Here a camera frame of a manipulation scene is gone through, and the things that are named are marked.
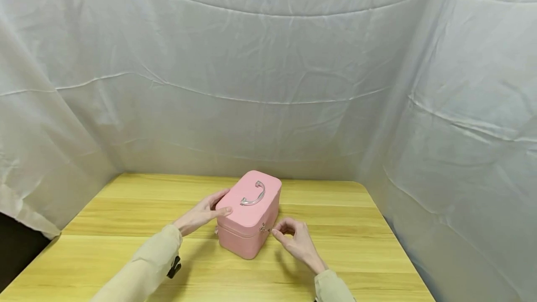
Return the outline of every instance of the wrist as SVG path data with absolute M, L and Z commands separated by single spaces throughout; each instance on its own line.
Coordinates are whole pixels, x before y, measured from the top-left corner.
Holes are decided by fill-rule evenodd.
M 311 256 L 305 263 L 316 276 L 328 269 L 328 266 L 318 254 Z
M 181 232 L 182 236 L 185 236 L 186 224 L 183 223 L 181 219 L 174 221 L 172 225 L 174 225 L 174 227 L 176 227 L 179 232 Z

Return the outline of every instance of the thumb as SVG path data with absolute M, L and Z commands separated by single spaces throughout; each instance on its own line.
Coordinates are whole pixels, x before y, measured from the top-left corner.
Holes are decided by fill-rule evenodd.
M 211 218 L 226 217 L 232 212 L 233 212 L 233 209 L 230 206 L 223 207 L 222 209 L 211 211 Z
M 289 239 L 285 235 L 283 235 L 282 232 L 278 231 L 277 229 L 272 229 L 271 233 L 274 238 L 276 238 L 276 240 L 280 242 L 280 244 L 282 244 L 284 247 L 287 246 L 287 244 L 289 243 Z

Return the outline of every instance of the beige sleeve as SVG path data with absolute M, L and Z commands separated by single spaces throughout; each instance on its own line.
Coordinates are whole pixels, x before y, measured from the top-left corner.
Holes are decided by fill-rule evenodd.
M 315 277 L 318 302 L 356 302 L 349 288 L 333 270 L 325 270 Z
M 170 270 L 183 237 L 173 225 L 148 239 L 91 302 L 143 302 Z

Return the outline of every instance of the black strap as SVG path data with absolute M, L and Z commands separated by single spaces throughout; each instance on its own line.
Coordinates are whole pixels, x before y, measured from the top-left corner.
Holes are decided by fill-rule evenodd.
M 170 271 L 166 275 L 170 279 L 172 279 L 176 273 L 181 269 L 181 258 L 179 256 L 176 256 L 173 260 L 173 264 L 171 265 Z

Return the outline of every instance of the case lid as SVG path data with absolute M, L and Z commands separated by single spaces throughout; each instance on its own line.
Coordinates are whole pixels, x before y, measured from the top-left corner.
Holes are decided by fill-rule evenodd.
M 274 201 L 282 182 L 258 171 L 249 171 L 216 204 L 216 209 L 230 206 L 233 212 L 227 217 L 219 217 L 218 224 L 237 234 L 251 236 L 259 232 L 261 218 Z

